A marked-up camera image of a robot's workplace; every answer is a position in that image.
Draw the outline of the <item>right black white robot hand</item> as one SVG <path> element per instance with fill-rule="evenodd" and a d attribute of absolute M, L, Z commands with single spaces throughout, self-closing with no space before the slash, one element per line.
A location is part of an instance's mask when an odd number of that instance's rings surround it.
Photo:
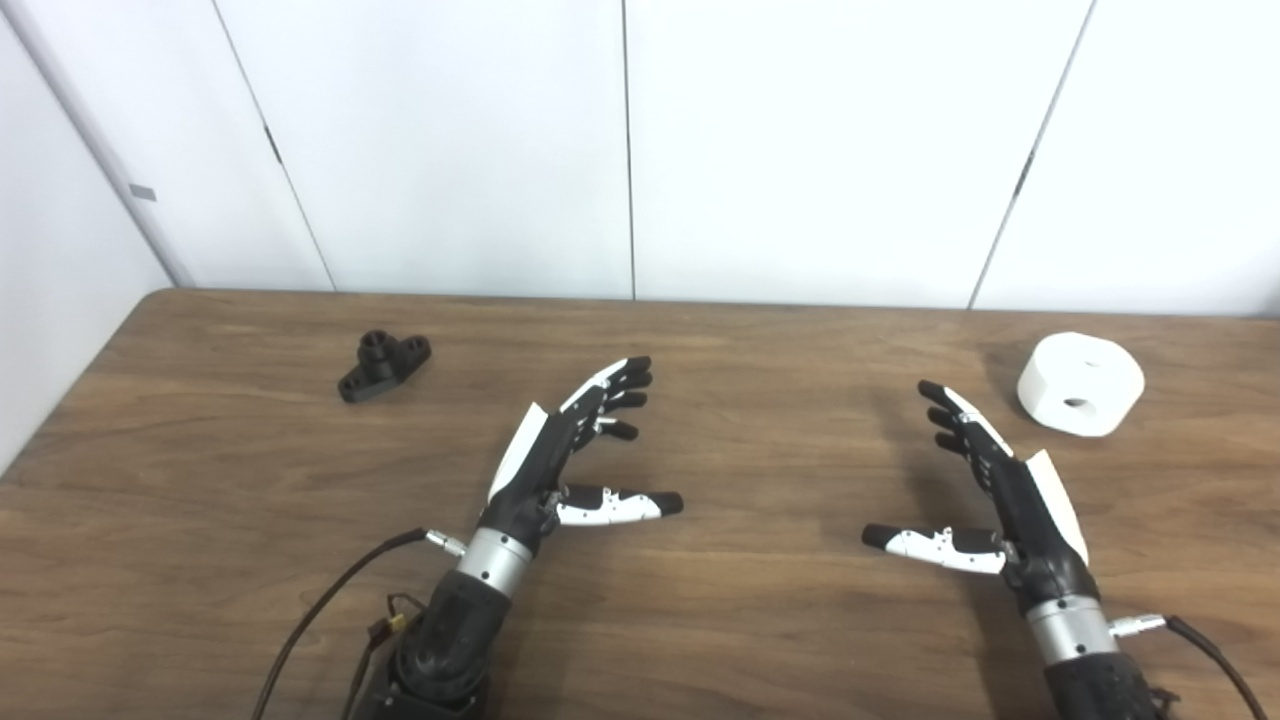
<path fill-rule="evenodd" d="M 1001 577 L 1020 612 L 1070 598 L 1101 598 L 1069 493 L 1050 455 L 1019 457 L 984 414 L 955 389 L 920 380 L 934 442 L 961 457 L 992 502 L 1000 527 L 934 529 L 870 523 L 861 542 L 955 571 Z"/>

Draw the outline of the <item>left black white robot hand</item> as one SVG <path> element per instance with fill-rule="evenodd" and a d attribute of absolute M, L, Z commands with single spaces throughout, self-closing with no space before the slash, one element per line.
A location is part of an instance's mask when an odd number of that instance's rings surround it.
<path fill-rule="evenodd" d="M 639 492 L 566 484 L 572 456 L 600 437 L 631 442 L 639 429 L 616 418 L 646 404 L 652 359 L 621 359 L 586 379 L 553 410 L 531 404 L 499 461 L 477 529 L 493 530 L 531 553 L 559 527 L 609 527 L 668 518 L 684 511 L 677 492 Z"/>

